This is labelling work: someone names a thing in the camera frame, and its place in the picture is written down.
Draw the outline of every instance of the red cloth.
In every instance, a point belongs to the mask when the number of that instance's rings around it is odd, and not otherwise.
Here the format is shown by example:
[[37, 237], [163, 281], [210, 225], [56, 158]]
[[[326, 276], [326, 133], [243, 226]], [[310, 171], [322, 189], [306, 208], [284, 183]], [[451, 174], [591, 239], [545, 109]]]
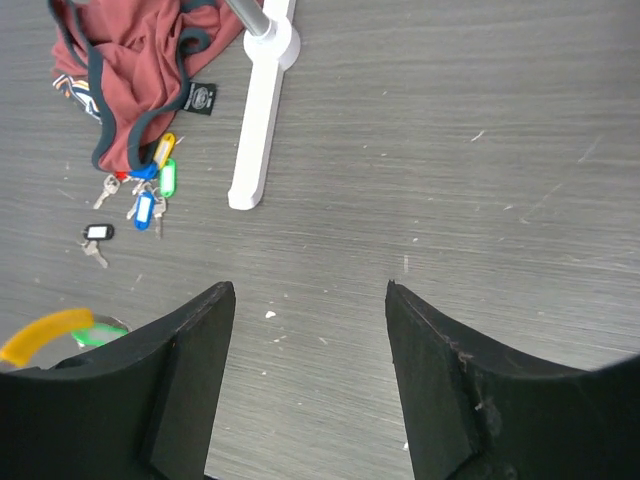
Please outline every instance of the red cloth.
[[[179, 63], [184, 61], [192, 77], [242, 30], [224, 0], [217, 0], [219, 6], [214, 0], [48, 1], [59, 26], [54, 74], [88, 78], [102, 119], [93, 162], [110, 172], [138, 170], [151, 161], [153, 152], [145, 153], [145, 147], [155, 148], [186, 101], [185, 91], [188, 95]], [[180, 48], [192, 46], [192, 33], [204, 35], [210, 45], [200, 42], [200, 48], [206, 47], [202, 51], [179, 54]], [[181, 40], [181, 35], [192, 40]], [[143, 117], [162, 107], [168, 111]]]

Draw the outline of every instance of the metal pole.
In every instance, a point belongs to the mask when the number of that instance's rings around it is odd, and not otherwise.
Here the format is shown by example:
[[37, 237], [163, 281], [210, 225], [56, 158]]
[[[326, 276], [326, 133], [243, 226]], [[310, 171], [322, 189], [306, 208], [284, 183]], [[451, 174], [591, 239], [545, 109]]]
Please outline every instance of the metal pole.
[[227, 0], [227, 5], [254, 37], [269, 31], [271, 22], [255, 0]]

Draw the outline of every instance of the gray wooden table surface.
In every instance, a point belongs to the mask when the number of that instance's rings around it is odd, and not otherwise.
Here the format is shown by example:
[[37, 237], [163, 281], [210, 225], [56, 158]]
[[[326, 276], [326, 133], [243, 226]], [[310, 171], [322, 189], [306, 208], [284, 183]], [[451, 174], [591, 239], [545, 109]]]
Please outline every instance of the gray wooden table surface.
[[[640, 6], [298, 3], [263, 204], [227, 207], [250, 72], [236, 42], [198, 76], [219, 85], [212, 117], [171, 128], [157, 241], [125, 220], [128, 192], [91, 210], [99, 127], [51, 88], [45, 2], [2, 2], [0, 338], [80, 305], [141, 326], [232, 280], [208, 471], [407, 479], [388, 279], [553, 361], [640, 350]], [[100, 221], [117, 229], [107, 270], [75, 243]]]

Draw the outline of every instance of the white stand base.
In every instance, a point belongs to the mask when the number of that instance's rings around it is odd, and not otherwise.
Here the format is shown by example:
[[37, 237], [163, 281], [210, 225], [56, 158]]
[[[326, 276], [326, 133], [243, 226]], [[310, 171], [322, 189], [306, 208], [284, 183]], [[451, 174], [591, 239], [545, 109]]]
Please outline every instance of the white stand base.
[[271, 28], [262, 37], [244, 35], [253, 69], [228, 194], [229, 206], [235, 210], [251, 210], [264, 192], [282, 78], [300, 53], [300, 37], [291, 25], [295, 1], [265, 0], [263, 11], [271, 19]]

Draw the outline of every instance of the green key tag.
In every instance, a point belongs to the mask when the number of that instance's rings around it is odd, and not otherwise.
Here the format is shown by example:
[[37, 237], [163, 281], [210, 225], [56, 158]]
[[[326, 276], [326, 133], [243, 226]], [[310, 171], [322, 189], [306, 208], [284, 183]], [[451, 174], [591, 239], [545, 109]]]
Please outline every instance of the green key tag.
[[96, 323], [93, 327], [74, 330], [71, 336], [78, 342], [80, 346], [101, 347], [116, 338], [126, 335], [126, 330], [122, 328], [112, 327], [103, 323]]
[[160, 178], [158, 180], [160, 186], [160, 195], [169, 198], [176, 191], [176, 162], [173, 158], [167, 159], [162, 170], [160, 170]]

